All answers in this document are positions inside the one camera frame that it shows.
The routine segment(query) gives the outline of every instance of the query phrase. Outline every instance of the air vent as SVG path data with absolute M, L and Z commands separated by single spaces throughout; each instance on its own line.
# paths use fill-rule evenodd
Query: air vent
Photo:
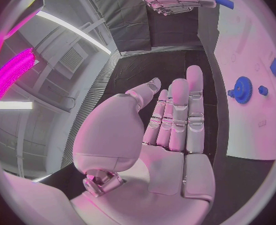
M 74 73 L 87 57 L 88 54 L 76 43 L 61 57 L 60 62 Z

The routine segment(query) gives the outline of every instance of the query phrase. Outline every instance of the ribbed panel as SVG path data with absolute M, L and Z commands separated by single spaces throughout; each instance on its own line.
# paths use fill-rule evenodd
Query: ribbed panel
M 95 108 L 96 104 L 100 100 L 101 96 L 104 93 L 105 87 L 107 86 L 109 79 L 118 63 L 118 60 L 121 58 L 120 53 L 116 50 L 105 66 L 100 71 L 99 75 L 96 77 L 94 83 L 92 84 L 89 92 L 87 93 L 83 103 L 80 106 L 80 109 L 75 117 L 69 136 L 65 145 L 63 158 L 61 162 L 61 169 L 73 162 L 72 159 L 72 148 L 77 132 L 87 116 Z

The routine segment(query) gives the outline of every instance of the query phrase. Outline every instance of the pink light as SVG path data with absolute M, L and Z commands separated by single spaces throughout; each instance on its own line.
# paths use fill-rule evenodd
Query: pink light
M 0 83 L 5 83 L 6 80 L 4 77 L 11 77 L 14 71 L 20 69 L 20 64 L 22 63 L 23 59 L 28 56 L 32 52 L 32 48 L 29 48 L 17 56 L 13 57 L 9 62 L 7 62 L 1 69 L 0 69 Z
M 13 59 L 0 69 L 0 99 L 26 71 L 35 65 L 35 55 L 32 48 L 29 48 Z

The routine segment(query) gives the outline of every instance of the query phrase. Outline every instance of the blue gear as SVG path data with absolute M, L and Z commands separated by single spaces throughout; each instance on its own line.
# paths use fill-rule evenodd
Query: blue gear
M 248 77 L 241 76 L 238 78 L 235 84 L 235 99 L 240 104 L 246 104 L 249 102 L 252 96 L 252 83 Z

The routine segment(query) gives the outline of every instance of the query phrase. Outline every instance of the ceiling vent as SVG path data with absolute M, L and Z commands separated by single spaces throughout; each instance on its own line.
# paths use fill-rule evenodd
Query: ceiling vent
M 78 69 L 81 63 L 88 57 L 88 54 L 79 44 L 73 45 L 59 60 L 60 63 L 72 73 Z

